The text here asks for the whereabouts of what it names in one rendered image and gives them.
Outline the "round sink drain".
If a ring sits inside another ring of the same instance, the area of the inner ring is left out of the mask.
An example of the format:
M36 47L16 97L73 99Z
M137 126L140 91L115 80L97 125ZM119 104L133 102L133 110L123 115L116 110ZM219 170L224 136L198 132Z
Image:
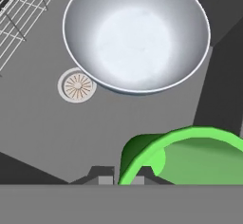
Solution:
M94 95L97 84L78 67L73 67L60 76L57 89L65 101L69 103L84 103Z

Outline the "green cup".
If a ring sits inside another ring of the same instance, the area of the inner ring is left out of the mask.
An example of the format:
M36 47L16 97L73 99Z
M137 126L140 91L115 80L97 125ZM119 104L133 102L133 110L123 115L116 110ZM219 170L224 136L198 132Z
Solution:
M141 134L121 151L120 185L130 185L142 166L172 185L243 185L243 139L211 126Z

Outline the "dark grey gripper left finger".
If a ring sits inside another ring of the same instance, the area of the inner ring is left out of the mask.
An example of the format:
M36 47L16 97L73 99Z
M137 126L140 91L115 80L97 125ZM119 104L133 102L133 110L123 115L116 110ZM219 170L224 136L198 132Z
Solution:
M113 185L114 166L92 166L88 174L71 182L71 185Z

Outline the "silver metal bowl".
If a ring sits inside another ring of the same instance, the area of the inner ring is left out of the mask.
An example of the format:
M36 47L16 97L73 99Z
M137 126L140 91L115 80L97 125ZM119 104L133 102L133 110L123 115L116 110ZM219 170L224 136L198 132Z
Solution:
M211 29L198 0L70 0L63 37L74 63L97 84L146 95L200 68Z

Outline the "grey sink basin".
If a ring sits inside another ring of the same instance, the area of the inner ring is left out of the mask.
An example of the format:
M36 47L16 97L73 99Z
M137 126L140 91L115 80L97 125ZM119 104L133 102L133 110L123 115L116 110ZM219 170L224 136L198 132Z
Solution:
M198 118L208 65L188 81L151 96L98 87L85 103L59 94L72 68L62 38L69 0L51 0L0 73L0 184L66 184L93 165L119 166L125 143Z

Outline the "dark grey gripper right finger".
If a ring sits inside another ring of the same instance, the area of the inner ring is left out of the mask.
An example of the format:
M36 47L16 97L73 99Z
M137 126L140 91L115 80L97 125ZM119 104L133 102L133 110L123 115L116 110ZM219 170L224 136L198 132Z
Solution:
M157 177L150 166L142 166L134 179L132 185L172 185L172 182Z

